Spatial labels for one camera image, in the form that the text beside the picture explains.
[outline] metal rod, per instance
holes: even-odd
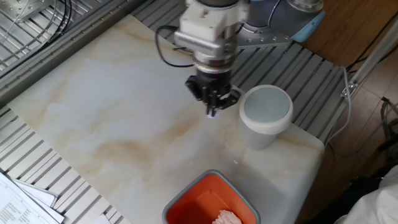
[[[398,42],[398,21],[394,23],[350,82],[361,83],[396,42]]]

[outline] table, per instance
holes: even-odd
[[[160,44],[167,60],[190,63]],[[154,33],[127,16],[9,107],[131,223],[162,223],[164,206],[208,169],[227,176],[263,223],[293,223],[323,143],[292,124],[266,150],[246,149],[238,107],[207,118],[184,86],[194,72],[161,62]]]

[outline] white paper cup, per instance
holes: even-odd
[[[292,117],[293,102],[283,89],[256,86],[239,103],[239,137],[250,149],[265,149],[289,127]]]

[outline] orange container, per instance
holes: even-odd
[[[163,210],[165,224],[211,224],[220,210],[243,224],[260,224],[260,214],[219,171],[208,170],[183,189]]]

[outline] metal frame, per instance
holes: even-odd
[[[106,29],[137,8],[143,0],[113,0],[76,23],[64,36],[2,78],[0,106],[42,78]]]
[[[372,69],[380,62],[380,60],[388,53],[388,51],[398,43],[398,21],[390,28],[388,33],[383,37],[377,47],[369,55],[368,59],[362,64],[361,68],[355,73],[354,77],[349,81],[351,94],[357,89],[358,85],[369,75]],[[343,97],[347,97],[346,89],[343,90]]]

